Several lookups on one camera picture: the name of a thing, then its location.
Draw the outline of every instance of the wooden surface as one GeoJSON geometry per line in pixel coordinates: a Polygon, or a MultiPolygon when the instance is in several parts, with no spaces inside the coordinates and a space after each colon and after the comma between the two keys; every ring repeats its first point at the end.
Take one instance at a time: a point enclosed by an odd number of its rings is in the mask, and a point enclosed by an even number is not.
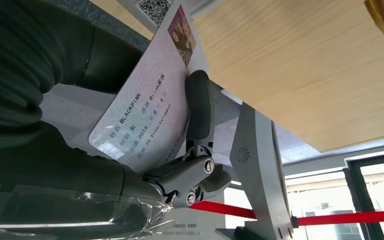
{"type": "Polygon", "coordinates": [[[317,150],[384,138],[384,36],[363,0],[224,0],[194,24],[211,79],[317,150]]]}

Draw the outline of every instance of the robotic arm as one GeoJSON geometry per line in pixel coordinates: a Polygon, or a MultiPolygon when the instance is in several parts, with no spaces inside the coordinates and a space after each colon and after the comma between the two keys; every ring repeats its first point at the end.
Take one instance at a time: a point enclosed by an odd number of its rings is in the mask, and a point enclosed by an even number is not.
{"type": "Polygon", "coordinates": [[[212,159],[214,109],[203,71],[186,80],[187,154],[145,176],[67,146],[55,127],[40,121],[43,94],[55,84],[116,93],[141,54],[46,2],[0,1],[0,233],[14,233],[5,239],[133,233],[146,226],[148,203],[120,197],[182,208],[230,183],[212,159]]]}

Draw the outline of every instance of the qr code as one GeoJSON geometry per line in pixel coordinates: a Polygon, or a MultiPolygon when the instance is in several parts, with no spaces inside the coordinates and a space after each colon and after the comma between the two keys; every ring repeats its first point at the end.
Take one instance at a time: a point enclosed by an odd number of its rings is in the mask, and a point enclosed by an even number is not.
{"type": "Polygon", "coordinates": [[[170,0],[141,0],[136,3],[136,7],[158,27],[171,4],[170,0]]]}

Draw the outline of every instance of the clear plastic wrap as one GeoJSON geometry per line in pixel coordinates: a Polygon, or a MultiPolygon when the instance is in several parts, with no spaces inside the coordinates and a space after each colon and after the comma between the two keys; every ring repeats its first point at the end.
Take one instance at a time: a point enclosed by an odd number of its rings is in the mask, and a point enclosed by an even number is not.
{"type": "Polygon", "coordinates": [[[0,188],[0,240],[136,240],[173,225],[155,200],[17,186],[0,188]]]}

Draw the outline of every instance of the metal screw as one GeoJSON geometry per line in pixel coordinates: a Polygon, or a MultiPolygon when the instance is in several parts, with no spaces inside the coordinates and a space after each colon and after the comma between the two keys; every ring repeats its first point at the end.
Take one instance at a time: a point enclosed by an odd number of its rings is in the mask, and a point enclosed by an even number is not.
{"type": "Polygon", "coordinates": [[[211,158],[207,158],[204,161],[204,173],[211,174],[214,170],[214,161],[211,158]]]}
{"type": "Polygon", "coordinates": [[[189,193],[186,195],[186,204],[187,204],[188,206],[194,204],[195,199],[196,199],[196,197],[195,197],[195,193],[194,193],[194,192],[189,192],[189,193]]]}

